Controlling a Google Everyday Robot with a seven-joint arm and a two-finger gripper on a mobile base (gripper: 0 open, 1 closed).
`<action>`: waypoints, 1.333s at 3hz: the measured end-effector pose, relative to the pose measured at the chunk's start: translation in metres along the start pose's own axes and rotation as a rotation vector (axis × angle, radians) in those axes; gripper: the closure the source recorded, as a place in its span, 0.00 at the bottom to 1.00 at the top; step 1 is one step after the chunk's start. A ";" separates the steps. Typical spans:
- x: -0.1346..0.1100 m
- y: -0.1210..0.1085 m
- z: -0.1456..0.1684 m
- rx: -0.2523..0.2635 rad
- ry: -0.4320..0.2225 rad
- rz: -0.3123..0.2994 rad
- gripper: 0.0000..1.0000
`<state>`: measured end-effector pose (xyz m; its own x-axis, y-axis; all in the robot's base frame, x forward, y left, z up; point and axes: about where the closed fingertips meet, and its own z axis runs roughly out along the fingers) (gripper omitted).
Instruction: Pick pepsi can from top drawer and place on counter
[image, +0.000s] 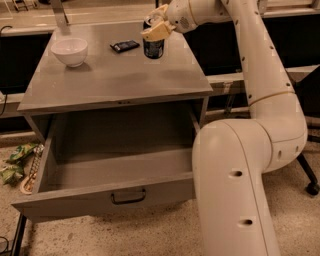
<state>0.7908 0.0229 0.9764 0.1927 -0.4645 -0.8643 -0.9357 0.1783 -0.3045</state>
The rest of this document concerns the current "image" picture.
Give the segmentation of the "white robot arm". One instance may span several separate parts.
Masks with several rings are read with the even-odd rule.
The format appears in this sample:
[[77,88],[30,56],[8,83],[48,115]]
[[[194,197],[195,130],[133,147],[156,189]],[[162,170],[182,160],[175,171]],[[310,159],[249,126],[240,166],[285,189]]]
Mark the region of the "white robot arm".
[[204,125],[192,150],[204,256],[280,256],[262,175],[304,149],[305,116],[257,0],[172,0],[152,10],[149,42],[231,19],[250,116]]

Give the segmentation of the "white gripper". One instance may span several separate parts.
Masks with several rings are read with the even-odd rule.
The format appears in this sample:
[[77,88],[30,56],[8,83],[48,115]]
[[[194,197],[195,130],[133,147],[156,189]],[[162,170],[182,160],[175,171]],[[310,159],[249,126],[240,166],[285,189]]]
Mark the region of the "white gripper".
[[194,20],[191,15],[189,0],[172,0],[170,4],[164,4],[152,10],[147,17],[149,19],[162,18],[169,21],[160,21],[149,24],[143,23],[142,38],[147,42],[156,42],[168,38],[172,31],[187,33],[194,29]]

